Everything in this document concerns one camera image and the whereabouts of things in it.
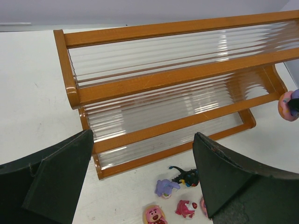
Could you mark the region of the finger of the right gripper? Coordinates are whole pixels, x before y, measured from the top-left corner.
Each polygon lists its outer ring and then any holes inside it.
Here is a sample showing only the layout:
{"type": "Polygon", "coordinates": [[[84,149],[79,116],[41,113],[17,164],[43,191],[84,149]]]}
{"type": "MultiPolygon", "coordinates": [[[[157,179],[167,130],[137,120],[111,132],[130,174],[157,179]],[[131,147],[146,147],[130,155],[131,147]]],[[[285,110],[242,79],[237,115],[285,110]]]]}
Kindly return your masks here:
{"type": "Polygon", "coordinates": [[[293,117],[298,117],[299,116],[299,98],[293,98],[287,103],[290,114],[293,117]]]}

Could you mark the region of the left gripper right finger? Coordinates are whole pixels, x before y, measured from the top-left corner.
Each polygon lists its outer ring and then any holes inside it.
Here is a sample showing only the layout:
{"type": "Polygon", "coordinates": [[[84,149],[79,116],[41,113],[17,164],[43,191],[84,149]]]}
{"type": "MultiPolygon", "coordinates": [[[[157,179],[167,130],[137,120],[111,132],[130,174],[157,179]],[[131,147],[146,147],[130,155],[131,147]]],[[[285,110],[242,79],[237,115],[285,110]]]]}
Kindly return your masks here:
{"type": "Polygon", "coordinates": [[[297,221],[299,175],[239,154],[202,133],[193,156],[206,212],[214,221],[297,221]]]}

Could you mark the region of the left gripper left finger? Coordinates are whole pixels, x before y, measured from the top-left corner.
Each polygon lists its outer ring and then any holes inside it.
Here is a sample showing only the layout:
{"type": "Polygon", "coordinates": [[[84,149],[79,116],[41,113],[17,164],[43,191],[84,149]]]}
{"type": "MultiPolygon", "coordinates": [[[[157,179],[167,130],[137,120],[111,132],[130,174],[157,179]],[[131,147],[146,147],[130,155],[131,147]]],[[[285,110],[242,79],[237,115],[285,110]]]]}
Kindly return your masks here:
{"type": "Polygon", "coordinates": [[[83,130],[0,166],[2,224],[71,224],[93,151],[83,130]]]}

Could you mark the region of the purple bunny donut toy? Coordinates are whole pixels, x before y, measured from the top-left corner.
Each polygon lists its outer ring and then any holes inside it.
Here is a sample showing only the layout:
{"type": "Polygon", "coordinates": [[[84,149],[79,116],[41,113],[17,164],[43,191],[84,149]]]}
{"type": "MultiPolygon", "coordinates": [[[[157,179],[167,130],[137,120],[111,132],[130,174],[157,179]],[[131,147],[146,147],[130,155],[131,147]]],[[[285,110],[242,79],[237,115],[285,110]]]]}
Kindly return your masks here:
{"type": "Polygon", "coordinates": [[[205,217],[208,218],[208,214],[207,214],[207,210],[206,210],[206,205],[205,205],[205,201],[204,201],[203,197],[200,200],[200,208],[201,208],[203,214],[205,215],[205,217]]]}

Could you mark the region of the pink bear cupcake toy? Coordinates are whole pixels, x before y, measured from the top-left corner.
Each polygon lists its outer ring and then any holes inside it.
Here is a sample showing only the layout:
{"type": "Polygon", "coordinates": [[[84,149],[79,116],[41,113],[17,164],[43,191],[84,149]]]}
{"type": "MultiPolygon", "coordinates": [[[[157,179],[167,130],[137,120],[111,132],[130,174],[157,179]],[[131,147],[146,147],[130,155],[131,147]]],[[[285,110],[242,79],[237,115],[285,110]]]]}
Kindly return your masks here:
{"type": "Polygon", "coordinates": [[[177,215],[183,216],[183,218],[192,219],[198,204],[188,200],[180,200],[177,204],[175,213],[177,215]]]}

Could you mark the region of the purple bunny holding strawberry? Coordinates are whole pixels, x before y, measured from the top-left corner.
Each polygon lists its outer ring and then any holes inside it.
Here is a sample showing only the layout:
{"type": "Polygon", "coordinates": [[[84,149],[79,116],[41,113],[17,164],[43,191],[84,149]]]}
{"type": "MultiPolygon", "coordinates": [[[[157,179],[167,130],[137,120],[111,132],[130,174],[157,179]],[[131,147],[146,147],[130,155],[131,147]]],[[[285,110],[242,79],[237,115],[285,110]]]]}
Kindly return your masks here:
{"type": "Polygon", "coordinates": [[[155,194],[158,197],[168,199],[171,197],[173,189],[180,189],[180,185],[176,182],[171,182],[168,179],[157,180],[155,194]]]}

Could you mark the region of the pink bear holding strawberry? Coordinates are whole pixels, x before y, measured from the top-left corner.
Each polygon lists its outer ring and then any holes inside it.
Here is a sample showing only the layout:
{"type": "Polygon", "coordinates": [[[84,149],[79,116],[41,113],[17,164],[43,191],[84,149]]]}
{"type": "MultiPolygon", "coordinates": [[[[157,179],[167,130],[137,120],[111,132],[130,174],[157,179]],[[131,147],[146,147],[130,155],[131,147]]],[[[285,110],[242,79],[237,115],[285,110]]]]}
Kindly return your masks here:
{"type": "Polygon", "coordinates": [[[150,205],[143,212],[144,224],[168,224],[165,214],[158,205],[150,205]]]}

